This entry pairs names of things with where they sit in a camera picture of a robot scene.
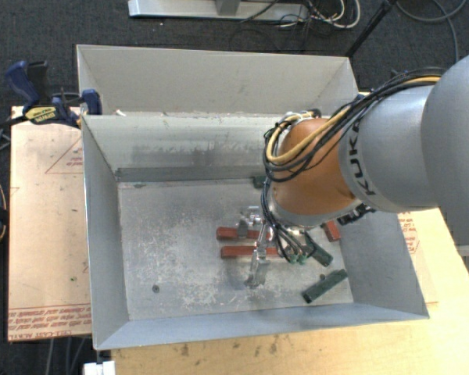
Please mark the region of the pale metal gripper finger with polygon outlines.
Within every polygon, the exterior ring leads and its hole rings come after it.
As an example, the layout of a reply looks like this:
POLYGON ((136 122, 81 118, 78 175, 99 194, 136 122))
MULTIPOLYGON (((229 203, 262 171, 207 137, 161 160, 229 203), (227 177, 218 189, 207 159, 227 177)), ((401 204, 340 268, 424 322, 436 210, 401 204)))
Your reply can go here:
POLYGON ((267 259, 266 253, 255 249, 252 253, 249 275, 244 281, 244 285, 248 288, 257 288, 264 285, 269 265, 270 261, 267 259))
POLYGON ((262 229, 263 217, 258 205, 251 205, 240 212, 237 235, 240 238, 258 238, 262 229))

